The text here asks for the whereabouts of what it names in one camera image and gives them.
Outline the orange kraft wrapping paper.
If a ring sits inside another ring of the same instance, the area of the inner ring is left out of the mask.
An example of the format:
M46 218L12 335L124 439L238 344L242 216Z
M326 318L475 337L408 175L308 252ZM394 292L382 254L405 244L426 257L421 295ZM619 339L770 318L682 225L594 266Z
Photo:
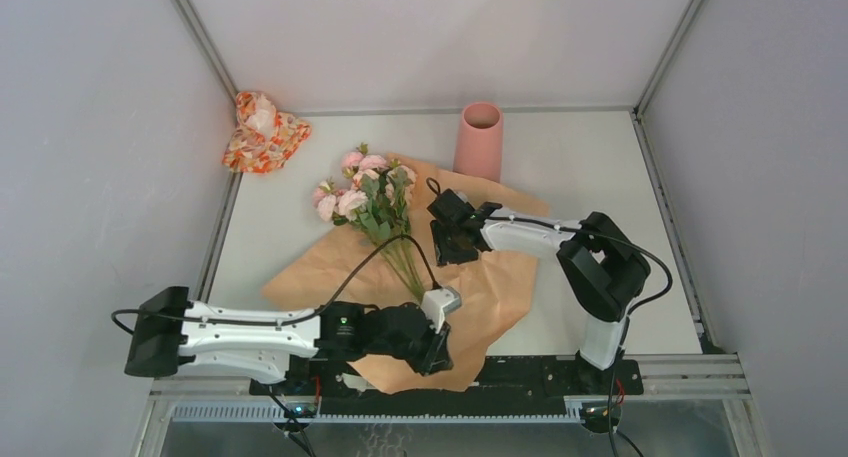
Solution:
M435 260L427 207L434 195L425 180L432 177L444 189L464 193L475 206L498 202L521 213L546 216L546 203L501 184L441 169L403 156L401 163L417 174L411 209L412 235L428 261ZM316 307L326 302L346 276L374 246L349 226L328 232L300 258L270 279L261 289L282 310ZM447 346L453 367L421 376L403 360L369 355L353 368L377 390L394 394L411 389L462 392L476 379L489 346L523 318L532 307L537 259L518 252L484 252L474 262L434 270L438 282L459 292L461 307L448 317Z

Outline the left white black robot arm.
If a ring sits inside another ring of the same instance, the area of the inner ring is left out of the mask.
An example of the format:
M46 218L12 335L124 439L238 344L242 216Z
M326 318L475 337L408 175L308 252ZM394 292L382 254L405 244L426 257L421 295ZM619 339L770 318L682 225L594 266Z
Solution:
M448 315L461 305L450 287L425 293L421 303L376 308L333 302L297 311L251 311L189 299L169 287L131 310L136 323L125 374L164 378L194 369L277 384L290 394L311 384L301 360L355 362L388 356L428 376L453 366Z

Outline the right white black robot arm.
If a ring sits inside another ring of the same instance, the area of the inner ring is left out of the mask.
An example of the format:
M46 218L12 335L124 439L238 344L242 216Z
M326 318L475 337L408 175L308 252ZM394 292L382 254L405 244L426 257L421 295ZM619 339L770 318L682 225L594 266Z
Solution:
M474 207L451 189L431 188L427 209L441 266L478 260L485 252L519 252L559 264L587 313L577 352L579 383L605 392L618 377L615 361L625 340L628 313L651 268L645 255L604 213L558 221L513 211L495 202Z

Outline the pink flower stem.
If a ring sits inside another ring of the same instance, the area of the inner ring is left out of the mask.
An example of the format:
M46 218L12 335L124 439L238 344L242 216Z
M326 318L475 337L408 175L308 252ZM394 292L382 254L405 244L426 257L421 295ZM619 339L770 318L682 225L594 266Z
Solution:
M313 206L319 218L335 226L350 226L374 246L380 246L392 235L393 212L380 185L370 178L364 188L337 188L322 182L313 195Z
M399 162L394 162L393 167L386 173L385 193L394 215L393 236L411 234L409 206L412 202L416 180L416 173ZM413 260L411 243L399 239L390 248L396 273L412 294L413 300L419 302L424 293L424 285Z
M404 195L401 195L395 191L393 184L372 193L349 189L337 200L333 223L337 226L349 224L363 233L375 247L382 246L380 254L389 268L411 294L411 298L420 302L425 287L414 262L412 243L407 239L398 239L386 244L393 237L411 235L408 196L406 188Z
M425 287L413 260L412 243L404 238L412 230L410 208L417 173L397 158L370 152L366 143L345 154L341 170L350 187L338 197L334 223L351 225L379 247L391 270L419 302Z

